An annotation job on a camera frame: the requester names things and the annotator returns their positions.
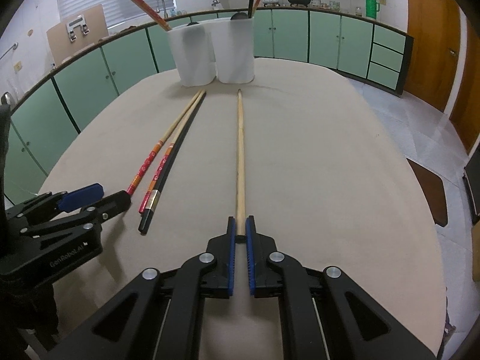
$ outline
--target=thermos bottle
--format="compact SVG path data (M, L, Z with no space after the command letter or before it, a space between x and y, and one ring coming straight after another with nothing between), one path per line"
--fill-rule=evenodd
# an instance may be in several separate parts
M365 16L377 19L377 12L380 12L380 4L377 0L365 0Z

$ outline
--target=wall socket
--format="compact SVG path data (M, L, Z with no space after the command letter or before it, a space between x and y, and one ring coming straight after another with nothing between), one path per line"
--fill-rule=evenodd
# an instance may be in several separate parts
M22 69L22 62L18 61L16 64L14 64L13 69L15 70L15 73L18 73L20 69Z

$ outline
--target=faucet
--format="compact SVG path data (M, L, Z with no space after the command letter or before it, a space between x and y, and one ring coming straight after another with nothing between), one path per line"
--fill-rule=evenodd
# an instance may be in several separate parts
M166 19L169 17L167 14L167 7L165 7L165 0L162 0L162 6L163 6L163 17ZM157 13L160 13L160 0L157 0Z

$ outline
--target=table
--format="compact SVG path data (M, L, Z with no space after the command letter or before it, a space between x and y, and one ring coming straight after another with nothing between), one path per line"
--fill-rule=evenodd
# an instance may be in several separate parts
M103 253L55 284L62 333L144 268L178 268L225 232L235 215L241 88L246 212L258 232L306 267L339 266L436 354L446 289L434 221L405 157L348 80L324 67L259 58L251 83L206 88L148 235L137 231L137 210L163 151L128 212L104 224ZM106 195L126 189L197 90L182 87L176 70L136 84L78 136L41 192L94 182ZM242 245L235 270L233 299L205 303L200 358L282 358L277 301L249 297Z

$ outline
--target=white container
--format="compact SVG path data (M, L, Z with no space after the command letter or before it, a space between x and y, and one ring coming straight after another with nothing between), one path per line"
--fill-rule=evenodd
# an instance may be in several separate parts
M253 80L253 24L253 19L230 20L229 17L205 23L212 37L217 76L221 83L243 84Z
M175 65L183 86L200 86L215 78L215 58L208 28L181 25L167 32Z

